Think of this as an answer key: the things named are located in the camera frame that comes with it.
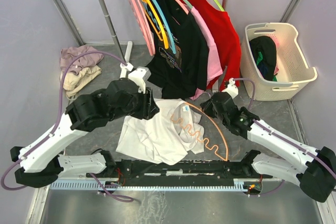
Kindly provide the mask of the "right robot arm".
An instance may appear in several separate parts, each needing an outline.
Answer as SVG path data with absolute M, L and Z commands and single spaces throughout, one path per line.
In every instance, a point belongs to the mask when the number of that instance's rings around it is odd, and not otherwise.
M 221 120 L 234 135 L 262 145 L 279 157 L 263 153 L 242 162 L 246 177 L 269 175 L 297 185 L 317 202 L 326 202 L 335 191 L 335 153 L 300 143 L 277 131 L 246 107 L 239 108 L 227 92 L 217 92 L 201 104 L 203 112 Z

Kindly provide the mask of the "orange wavy hanger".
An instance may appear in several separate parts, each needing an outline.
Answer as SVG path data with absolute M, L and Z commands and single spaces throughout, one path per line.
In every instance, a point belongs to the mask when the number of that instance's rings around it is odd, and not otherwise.
M 204 132 L 201 133 L 200 130 L 197 130 L 193 124 L 190 123 L 184 123 L 184 119 L 182 117 L 176 118 L 174 114 L 171 115 L 170 117 L 170 121 L 176 125 L 178 125 L 181 129 L 185 130 L 187 132 L 187 134 L 193 138 L 195 138 L 195 142 L 200 143 L 203 145 L 203 148 L 208 150 L 208 151 L 212 151 L 213 154 L 219 158 L 221 161 L 224 162 L 228 162 L 229 161 L 229 146 L 227 143 L 227 140 L 224 136 L 223 131 L 220 129 L 220 127 L 218 126 L 218 124 L 209 116 L 207 115 L 204 110 L 201 108 L 200 105 L 194 105 L 190 102 L 186 102 L 184 101 L 183 104 L 187 105 L 189 107 L 189 110 L 191 111 L 191 109 L 196 110 L 197 112 L 199 112 L 200 114 L 202 114 L 203 116 L 205 116 L 213 125 L 213 127 L 216 129 L 220 139 L 222 140 L 222 143 L 224 144 L 224 148 L 225 148 L 225 155 L 221 155 L 220 154 L 220 146 L 218 143 L 212 143 L 211 142 L 211 138 L 208 137 L 208 135 L 206 134 L 205 130 L 203 130 Z

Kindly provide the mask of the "white t shirt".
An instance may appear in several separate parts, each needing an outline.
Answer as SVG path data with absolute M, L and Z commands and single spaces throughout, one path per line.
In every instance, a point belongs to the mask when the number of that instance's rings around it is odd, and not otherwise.
M 201 115 L 183 100 L 155 99 L 159 113 L 149 120 L 126 116 L 116 151 L 159 164 L 174 165 L 188 152 L 204 152 Z

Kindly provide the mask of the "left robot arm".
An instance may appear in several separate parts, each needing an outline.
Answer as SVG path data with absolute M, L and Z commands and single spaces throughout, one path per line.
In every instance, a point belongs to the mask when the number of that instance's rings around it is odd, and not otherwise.
M 62 155 L 61 151 L 113 120 L 125 116 L 149 120 L 159 110 L 151 88 L 141 90 L 127 78 L 114 80 L 105 89 L 80 95 L 57 117 L 50 132 L 26 147 L 11 149 L 12 161 L 20 165 L 14 172 L 15 180 L 23 186 L 41 188 L 61 177 L 82 174 L 110 177 L 117 165 L 109 151 L 81 156 Z

